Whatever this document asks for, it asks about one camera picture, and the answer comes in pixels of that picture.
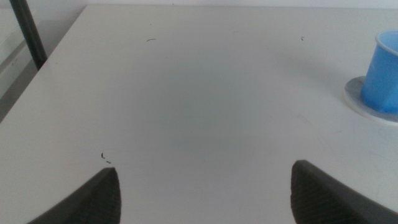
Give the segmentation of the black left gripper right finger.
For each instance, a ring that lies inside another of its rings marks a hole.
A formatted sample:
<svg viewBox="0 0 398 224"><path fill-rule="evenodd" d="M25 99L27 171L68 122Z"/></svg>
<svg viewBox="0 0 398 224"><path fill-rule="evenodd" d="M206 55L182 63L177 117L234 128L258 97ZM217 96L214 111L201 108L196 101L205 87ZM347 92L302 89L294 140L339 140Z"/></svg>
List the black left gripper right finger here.
<svg viewBox="0 0 398 224"><path fill-rule="evenodd" d="M397 223L397 212L361 195L306 160L292 166L290 207L296 223Z"/></svg>

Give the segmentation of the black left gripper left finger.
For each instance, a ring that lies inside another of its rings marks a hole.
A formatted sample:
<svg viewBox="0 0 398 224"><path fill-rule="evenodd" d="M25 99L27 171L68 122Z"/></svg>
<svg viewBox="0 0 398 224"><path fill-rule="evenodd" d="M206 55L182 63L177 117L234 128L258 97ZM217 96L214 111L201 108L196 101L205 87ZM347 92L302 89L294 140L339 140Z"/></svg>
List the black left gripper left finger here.
<svg viewBox="0 0 398 224"><path fill-rule="evenodd" d="M119 224L121 190L116 169L99 171L50 210L33 219L35 224Z"/></svg>

